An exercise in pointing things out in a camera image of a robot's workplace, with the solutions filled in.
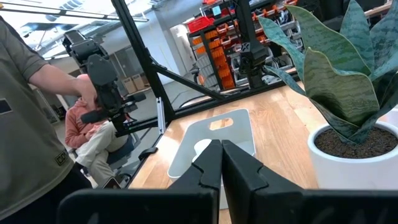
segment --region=floor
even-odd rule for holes
[[[191,75],[188,75],[185,78],[191,80],[193,79]],[[165,84],[164,88],[166,90],[167,96],[172,102],[172,106],[174,109],[179,108],[180,105],[182,105],[183,103],[192,98],[203,95],[178,82],[170,82],[168,84]],[[142,120],[153,116],[157,116],[157,106],[153,91],[152,90],[146,91],[145,95],[146,95],[146,100],[138,102],[137,103],[138,109],[130,113],[130,116],[132,118]],[[54,124],[54,128],[57,132],[59,140],[65,145],[65,122],[61,121],[59,123]],[[152,147],[153,143],[159,137],[159,130],[157,128],[145,129],[138,131],[137,135],[139,136],[139,138],[141,138],[141,143],[140,145],[138,145],[137,149],[135,149],[132,152],[131,157],[128,160],[128,163],[125,164],[124,166],[128,166],[130,164],[137,162],[139,154],[143,150]]]

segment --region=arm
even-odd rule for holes
[[[84,133],[79,133],[76,125],[76,116],[69,110],[65,118],[65,144],[74,149],[88,142]]]
[[[54,94],[82,96],[91,110],[96,108],[96,90],[90,81],[78,80],[49,65],[14,36],[3,21],[0,21],[0,42],[27,82]]]

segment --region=shelving unit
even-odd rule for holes
[[[266,59],[266,63],[270,63],[277,67],[277,63],[273,63],[274,54],[269,47],[271,42],[265,36],[264,31],[258,22],[258,18],[266,16],[277,21],[282,30],[285,31],[287,37],[292,41],[300,40],[301,33],[298,23],[287,12],[285,7],[277,7],[274,3],[275,0],[257,2],[251,6],[251,10],[257,39],[269,50],[269,56]],[[285,0],[285,3],[296,5],[297,0]],[[215,76],[220,90],[234,88],[247,81],[245,78],[241,78],[239,76],[239,69],[233,66],[233,60],[236,59],[235,62],[239,62],[239,51],[241,48],[239,26],[233,12],[234,10],[230,10],[231,15],[228,14],[216,20],[213,20],[213,18],[206,18],[207,22],[211,21],[212,24],[188,34],[194,53],[198,58],[205,57],[204,55],[207,55],[213,71],[212,74],[201,73],[200,75],[204,80]]]

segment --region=wooden table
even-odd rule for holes
[[[167,170],[187,128],[196,121],[240,108],[249,110],[256,158],[303,188],[317,188],[307,138],[325,120],[306,97],[283,86],[172,121],[157,144],[159,151],[149,156],[130,189],[167,188],[172,183]],[[231,223],[228,210],[220,211],[220,223]]]

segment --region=red storage bin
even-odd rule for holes
[[[207,18],[206,16],[202,16],[199,18],[196,18],[194,21],[189,22],[188,29],[191,33],[196,32],[198,30],[204,29],[210,25],[213,25],[214,19],[213,18]]]

